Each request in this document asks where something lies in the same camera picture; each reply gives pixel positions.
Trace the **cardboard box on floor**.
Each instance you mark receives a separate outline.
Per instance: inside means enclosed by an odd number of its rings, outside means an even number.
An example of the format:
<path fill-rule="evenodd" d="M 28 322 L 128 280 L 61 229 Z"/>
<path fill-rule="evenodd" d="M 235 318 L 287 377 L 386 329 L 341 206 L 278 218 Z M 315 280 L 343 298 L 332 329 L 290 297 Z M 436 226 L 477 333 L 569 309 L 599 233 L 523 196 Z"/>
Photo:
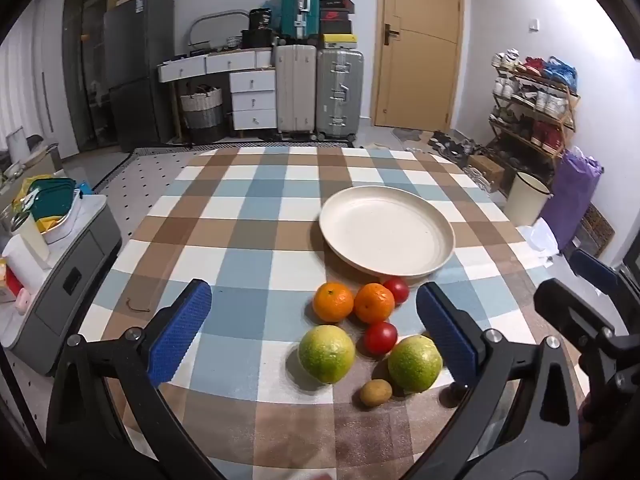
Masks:
<path fill-rule="evenodd" d="M 473 154 L 468 159 L 468 166 L 473 168 L 487 182 L 489 192 L 496 192 L 504 177 L 504 168 L 498 162 L 482 154 Z"/>

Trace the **cream round plate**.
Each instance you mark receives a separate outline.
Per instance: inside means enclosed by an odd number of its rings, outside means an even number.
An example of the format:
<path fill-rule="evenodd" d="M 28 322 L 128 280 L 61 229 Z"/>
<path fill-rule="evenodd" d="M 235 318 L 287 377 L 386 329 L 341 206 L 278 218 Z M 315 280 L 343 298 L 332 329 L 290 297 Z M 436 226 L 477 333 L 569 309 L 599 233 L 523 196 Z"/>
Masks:
<path fill-rule="evenodd" d="M 372 275 L 416 280 L 442 268 L 456 234 L 423 198 L 399 188 L 345 188 L 326 200 L 318 217 L 326 244 L 342 260 Z"/>

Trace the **white drawer desk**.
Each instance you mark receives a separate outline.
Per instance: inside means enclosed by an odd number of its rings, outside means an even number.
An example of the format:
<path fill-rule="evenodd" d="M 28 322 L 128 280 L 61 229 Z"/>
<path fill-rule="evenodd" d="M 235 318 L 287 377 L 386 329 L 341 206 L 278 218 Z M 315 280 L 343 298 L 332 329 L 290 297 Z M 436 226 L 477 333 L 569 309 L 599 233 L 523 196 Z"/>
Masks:
<path fill-rule="evenodd" d="M 160 82 L 201 76 L 229 79 L 232 125 L 236 131 L 277 127 L 276 70 L 271 48 L 241 49 L 179 58 L 160 63 Z"/>

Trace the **green citrus fruit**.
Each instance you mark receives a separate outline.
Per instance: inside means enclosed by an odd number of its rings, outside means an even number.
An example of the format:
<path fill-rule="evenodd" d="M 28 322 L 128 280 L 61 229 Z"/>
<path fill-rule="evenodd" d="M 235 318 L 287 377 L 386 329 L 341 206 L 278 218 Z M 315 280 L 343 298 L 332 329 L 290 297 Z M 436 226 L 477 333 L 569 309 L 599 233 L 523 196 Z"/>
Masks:
<path fill-rule="evenodd" d="M 298 345 L 298 360 L 306 372 L 322 384 L 336 384 L 352 367 L 356 347 L 341 327 L 319 325 L 303 336 Z"/>
<path fill-rule="evenodd" d="M 434 341 L 423 335 L 404 338 L 387 359 L 388 372 L 394 383 L 410 393 L 431 388 L 443 367 L 444 361 Z"/>

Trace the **cream trash bin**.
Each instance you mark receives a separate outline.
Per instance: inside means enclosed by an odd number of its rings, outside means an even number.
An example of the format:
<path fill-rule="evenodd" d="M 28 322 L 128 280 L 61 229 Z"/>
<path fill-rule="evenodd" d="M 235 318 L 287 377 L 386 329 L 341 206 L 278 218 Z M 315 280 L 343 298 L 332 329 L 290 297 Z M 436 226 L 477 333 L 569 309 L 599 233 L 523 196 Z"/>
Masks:
<path fill-rule="evenodd" d="M 547 185 L 526 172 L 515 174 L 504 214 L 514 226 L 532 226 L 552 196 Z"/>

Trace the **grey side cabinet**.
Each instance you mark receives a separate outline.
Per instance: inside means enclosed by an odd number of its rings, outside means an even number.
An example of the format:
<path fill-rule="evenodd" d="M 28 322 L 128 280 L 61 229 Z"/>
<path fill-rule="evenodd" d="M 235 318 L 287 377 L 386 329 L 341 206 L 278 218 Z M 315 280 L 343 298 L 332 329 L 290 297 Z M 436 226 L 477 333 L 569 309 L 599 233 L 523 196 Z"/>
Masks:
<path fill-rule="evenodd" d="M 26 312 L 2 304 L 2 347 L 36 373 L 51 374 L 67 336 L 80 326 L 121 247 L 107 198 L 84 196 L 70 234 L 50 246 L 49 267 Z"/>

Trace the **purple bag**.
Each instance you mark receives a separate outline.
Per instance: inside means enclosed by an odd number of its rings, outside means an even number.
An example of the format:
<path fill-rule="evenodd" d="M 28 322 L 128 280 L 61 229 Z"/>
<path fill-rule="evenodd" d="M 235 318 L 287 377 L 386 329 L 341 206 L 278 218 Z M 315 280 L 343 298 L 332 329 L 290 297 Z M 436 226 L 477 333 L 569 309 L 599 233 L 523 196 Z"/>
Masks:
<path fill-rule="evenodd" d="M 559 250 L 570 244 L 577 232 L 603 173 L 600 162 L 585 156 L 577 146 L 564 152 L 555 168 L 552 196 L 541 211 Z"/>

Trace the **oval mirror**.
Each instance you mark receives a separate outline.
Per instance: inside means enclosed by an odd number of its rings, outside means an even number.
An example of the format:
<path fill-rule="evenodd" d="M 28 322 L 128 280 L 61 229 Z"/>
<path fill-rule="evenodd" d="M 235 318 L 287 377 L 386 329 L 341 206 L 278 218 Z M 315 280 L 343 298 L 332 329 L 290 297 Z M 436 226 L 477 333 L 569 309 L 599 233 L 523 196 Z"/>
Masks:
<path fill-rule="evenodd" d="M 245 10 L 228 10 L 197 18 L 186 32 L 186 52 L 208 53 L 241 47 L 242 31 L 248 29 L 250 14 Z"/>

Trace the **dark grey refrigerator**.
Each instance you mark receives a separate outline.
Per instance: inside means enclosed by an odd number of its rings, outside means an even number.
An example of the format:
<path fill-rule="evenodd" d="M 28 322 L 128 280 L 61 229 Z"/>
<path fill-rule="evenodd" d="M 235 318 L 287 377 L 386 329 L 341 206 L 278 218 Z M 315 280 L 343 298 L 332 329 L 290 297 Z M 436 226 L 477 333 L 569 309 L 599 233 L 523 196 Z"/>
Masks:
<path fill-rule="evenodd" d="M 120 148 L 161 146 L 174 136 L 158 66 L 175 55 L 174 2 L 129 0 L 104 15 L 105 70 Z"/>

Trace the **green yellow bag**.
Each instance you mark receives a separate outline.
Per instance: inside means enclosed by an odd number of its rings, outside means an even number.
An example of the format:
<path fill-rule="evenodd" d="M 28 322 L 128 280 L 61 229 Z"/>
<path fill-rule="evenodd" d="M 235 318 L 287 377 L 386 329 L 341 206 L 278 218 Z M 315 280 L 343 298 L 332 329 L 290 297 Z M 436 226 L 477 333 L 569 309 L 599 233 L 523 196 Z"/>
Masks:
<path fill-rule="evenodd" d="M 25 179 L 12 200 L 11 231 L 15 232 L 28 216 L 40 233 L 53 229 L 70 212 L 75 190 L 76 182 L 68 177 L 43 174 Z"/>

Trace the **silver grey suitcase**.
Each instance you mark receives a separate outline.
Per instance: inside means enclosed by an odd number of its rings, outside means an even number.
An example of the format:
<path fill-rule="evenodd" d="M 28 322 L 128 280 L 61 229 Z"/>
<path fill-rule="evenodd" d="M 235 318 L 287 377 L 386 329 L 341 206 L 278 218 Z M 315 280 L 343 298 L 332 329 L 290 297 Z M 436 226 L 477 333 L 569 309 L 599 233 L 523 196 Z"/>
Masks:
<path fill-rule="evenodd" d="M 354 142 L 360 122 L 363 54 L 326 49 L 317 56 L 316 130 L 319 138 Z"/>

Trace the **red tomato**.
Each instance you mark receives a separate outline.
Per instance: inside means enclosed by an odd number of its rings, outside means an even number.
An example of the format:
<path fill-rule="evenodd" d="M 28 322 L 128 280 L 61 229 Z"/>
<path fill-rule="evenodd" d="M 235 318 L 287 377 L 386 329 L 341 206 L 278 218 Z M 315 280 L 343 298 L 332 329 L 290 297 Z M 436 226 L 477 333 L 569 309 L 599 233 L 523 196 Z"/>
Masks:
<path fill-rule="evenodd" d="M 396 306 L 407 301 L 410 289 L 402 278 L 389 278 L 383 283 L 383 286 L 392 293 Z"/>
<path fill-rule="evenodd" d="M 398 331 L 389 322 L 371 324 L 363 334 L 363 347 L 370 356 L 386 356 L 395 347 Z"/>

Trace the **teal suitcase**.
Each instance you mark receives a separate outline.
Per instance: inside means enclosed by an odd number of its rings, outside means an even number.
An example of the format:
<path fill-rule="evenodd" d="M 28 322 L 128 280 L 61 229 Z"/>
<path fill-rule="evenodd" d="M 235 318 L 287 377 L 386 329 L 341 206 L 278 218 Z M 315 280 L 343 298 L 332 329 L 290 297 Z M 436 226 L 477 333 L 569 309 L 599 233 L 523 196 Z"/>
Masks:
<path fill-rule="evenodd" d="M 320 28 L 320 0 L 281 0 L 281 32 L 295 40 L 317 36 Z"/>

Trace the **woven laundry basket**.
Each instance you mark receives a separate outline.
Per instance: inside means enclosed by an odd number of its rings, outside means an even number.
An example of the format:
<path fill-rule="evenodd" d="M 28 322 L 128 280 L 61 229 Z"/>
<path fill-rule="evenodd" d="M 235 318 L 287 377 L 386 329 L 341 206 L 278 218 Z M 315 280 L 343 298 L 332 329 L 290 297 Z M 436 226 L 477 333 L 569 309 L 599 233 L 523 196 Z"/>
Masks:
<path fill-rule="evenodd" d="M 180 96 L 182 116 L 188 129 L 188 139 L 194 144 L 219 141 L 224 132 L 224 107 L 222 90 L 202 84 L 194 93 Z"/>

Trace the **beige suitcase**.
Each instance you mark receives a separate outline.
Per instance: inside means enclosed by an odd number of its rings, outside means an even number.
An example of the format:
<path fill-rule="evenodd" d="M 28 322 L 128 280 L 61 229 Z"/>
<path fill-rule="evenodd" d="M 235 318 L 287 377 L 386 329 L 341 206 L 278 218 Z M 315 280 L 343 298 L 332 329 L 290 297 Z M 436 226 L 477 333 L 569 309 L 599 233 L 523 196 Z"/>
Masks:
<path fill-rule="evenodd" d="M 308 44 L 276 47 L 277 128 L 313 133 L 316 118 L 317 49 Z"/>

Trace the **wooden door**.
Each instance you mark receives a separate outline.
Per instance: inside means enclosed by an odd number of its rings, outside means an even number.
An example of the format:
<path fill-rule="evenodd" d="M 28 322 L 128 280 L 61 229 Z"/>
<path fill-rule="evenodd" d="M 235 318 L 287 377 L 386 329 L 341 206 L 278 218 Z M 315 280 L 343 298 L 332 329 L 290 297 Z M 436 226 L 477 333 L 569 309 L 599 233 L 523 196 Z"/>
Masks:
<path fill-rule="evenodd" d="M 371 117 L 378 126 L 450 125 L 464 0 L 378 0 Z"/>

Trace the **orange mandarin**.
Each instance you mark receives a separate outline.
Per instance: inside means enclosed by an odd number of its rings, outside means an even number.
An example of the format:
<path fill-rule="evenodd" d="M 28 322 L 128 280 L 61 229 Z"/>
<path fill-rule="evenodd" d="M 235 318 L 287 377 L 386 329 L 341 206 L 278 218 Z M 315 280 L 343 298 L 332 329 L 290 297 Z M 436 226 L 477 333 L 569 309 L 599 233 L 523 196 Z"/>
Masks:
<path fill-rule="evenodd" d="M 339 323 L 352 314 L 354 296 L 347 286 L 337 282 L 326 282 L 314 294 L 312 308 L 321 321 Z"/>
<path fill-rule="evenodd" d="M 361 322 L 385 322 L 395 309 L 393 294 L 383 285 L 369 283 L 362 286 L 354 299 L 354 313 Z"/>

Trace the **small brown kiwi fruit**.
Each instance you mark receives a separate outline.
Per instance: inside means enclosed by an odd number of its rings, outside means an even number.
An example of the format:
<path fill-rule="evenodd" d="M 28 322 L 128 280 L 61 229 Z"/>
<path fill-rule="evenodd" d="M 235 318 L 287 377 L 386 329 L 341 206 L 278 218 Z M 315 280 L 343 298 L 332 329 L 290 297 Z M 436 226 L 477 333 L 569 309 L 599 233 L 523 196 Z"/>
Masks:
<path fill-rule="evenodd" d="M 392 395 L 393 388 L 384 379 L 369 380 L 359 391 L 359 399 L 367 408 L 377 408 L 390 400 Z"/>

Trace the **wooden shoe rack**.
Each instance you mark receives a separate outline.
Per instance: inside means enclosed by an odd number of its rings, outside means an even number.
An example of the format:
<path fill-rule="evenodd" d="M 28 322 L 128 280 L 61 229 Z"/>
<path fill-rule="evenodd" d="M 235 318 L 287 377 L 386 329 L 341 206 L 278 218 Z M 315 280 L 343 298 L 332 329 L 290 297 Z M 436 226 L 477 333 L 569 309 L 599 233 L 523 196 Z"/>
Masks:
<path fill-rule="evenodd" d="M 556 56 L 522 58 L 515 49 L 495 53 L 490 65 L 496 79 L 488 122 L 495 137 L 518 141 L 551 160 L 561 158 L 576 132 L 576 68 Z"/>

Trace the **checkered tablecloth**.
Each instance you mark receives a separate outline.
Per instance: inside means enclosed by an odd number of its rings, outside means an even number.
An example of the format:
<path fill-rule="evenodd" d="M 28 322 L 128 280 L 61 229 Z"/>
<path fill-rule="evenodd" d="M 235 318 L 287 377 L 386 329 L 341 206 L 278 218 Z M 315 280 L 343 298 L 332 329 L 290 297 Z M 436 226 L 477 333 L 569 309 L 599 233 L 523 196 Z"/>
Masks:
<path fill-rule="evenodd" d="M 240 148 L 186 162 L 175 179 L 130 165 L 116 179 L 144 212 L 82 322 L 89 340 L 114 339 L 171 304 L 190 281 L 212 286 L 213 307 L 163 396 L 183 427 L 231 479 L 396 479 L 450 417 L 427 392 L 358 408 L 384 365 L 358 356 L 321 385 L 299 366 L 297 345 L 316 325 L 326 282 L 369 281 L 324 244 L 323 203 L 345 188 L 382 184 L 435 206 L 457 246 L 435 281 L 480 327 L 518 342 L 549 325 L 533 293 L 547 271 L 498 206 L 451 162 L 363 148 Z"/>

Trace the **stacked shoe boxes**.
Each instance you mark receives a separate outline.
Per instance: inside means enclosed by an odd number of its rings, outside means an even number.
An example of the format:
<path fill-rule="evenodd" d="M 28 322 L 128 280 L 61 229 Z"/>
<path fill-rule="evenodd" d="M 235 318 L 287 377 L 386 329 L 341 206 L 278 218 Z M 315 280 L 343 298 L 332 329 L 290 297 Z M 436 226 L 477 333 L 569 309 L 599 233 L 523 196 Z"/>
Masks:
<path fill-rule="evenodd" d="M 320 0 L 320 39 L 323 49 L 356 50 L 352 31 L 355 3 L 352 0 Z"/>

